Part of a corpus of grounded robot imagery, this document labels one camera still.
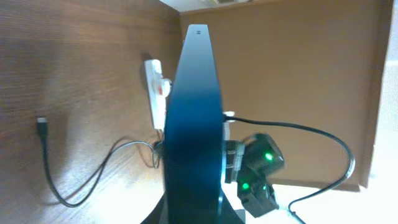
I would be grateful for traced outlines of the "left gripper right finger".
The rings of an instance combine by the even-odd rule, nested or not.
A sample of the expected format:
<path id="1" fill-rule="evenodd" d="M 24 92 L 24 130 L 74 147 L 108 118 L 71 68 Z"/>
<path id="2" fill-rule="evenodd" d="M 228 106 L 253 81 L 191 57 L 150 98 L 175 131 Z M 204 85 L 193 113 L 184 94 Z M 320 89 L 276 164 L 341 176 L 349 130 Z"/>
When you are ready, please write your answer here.
<path id="1" fill-rule="evenodd" d="M 245 224 L 246 214 L 243 209 L 234 210 L 224 195 L 221 203 L 220 224 Z"/>

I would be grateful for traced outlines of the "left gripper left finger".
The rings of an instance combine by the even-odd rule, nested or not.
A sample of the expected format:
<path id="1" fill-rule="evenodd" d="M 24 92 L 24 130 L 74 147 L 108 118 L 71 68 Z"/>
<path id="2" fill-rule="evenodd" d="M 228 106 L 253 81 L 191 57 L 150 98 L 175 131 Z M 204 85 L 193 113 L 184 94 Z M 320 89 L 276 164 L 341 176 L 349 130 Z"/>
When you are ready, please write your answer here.
<path id="1" fill-rule="evenodd" d="M 141 222 L 141 224 L 159 224 L 164 207 L 164 196 L 162 196 L 153 211 Z"/>

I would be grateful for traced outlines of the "blue Galaxy smartphone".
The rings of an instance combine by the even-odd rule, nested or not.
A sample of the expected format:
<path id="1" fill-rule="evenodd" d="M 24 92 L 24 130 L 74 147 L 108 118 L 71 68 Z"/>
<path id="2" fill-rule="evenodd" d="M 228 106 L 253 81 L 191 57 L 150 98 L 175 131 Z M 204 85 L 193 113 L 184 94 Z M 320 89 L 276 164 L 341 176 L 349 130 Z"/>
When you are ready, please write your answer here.
<path id="1" fill-rule="evenodd" d="M 165 119 L 169 223 L 218 223 L 223 155 L 221 91 L 208 26 L 191 24 Z"/>

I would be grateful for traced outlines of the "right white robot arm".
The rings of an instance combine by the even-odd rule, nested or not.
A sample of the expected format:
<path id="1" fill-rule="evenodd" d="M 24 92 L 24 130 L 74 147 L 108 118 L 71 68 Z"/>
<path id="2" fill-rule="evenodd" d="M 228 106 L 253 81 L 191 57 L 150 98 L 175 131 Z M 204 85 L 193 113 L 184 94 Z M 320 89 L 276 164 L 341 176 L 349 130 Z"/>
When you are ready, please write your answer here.
<path id="1" fill-rule="evenodd" d="M 285 166 L 284 157 L 268 134 L 257 133 L 244 141 L 226 142 L 225 183 L 237 183 L 237 196 L 253 217 L 279 208 L 267 176 Z"/>

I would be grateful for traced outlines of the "white power strip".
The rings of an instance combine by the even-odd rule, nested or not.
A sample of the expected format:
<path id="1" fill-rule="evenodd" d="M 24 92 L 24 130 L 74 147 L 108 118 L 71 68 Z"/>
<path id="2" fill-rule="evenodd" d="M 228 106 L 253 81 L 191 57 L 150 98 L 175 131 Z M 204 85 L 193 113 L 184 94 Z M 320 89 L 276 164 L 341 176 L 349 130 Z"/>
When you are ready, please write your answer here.
<path id="1" fill-rule="evenodd" d="M 154 129 L 163 131 L 166 115 L 166 97 L 170 94 L 172 82 L 163 77 L 160 60 L 145 60 L 144 68 L 153 126 Z"/>

